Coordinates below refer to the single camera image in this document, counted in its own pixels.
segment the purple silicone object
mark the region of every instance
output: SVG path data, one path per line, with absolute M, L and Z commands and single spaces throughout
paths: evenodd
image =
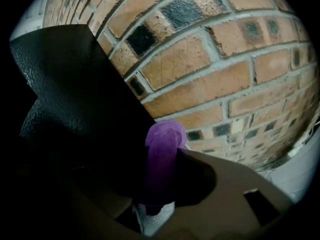
M 160 121 L 149 129 L 145 139 L 149 149 L 140 203 L 162 207 L 173 201 L 177 149 L 183 148 L 186 142 L 185 128 L 177 121 Z

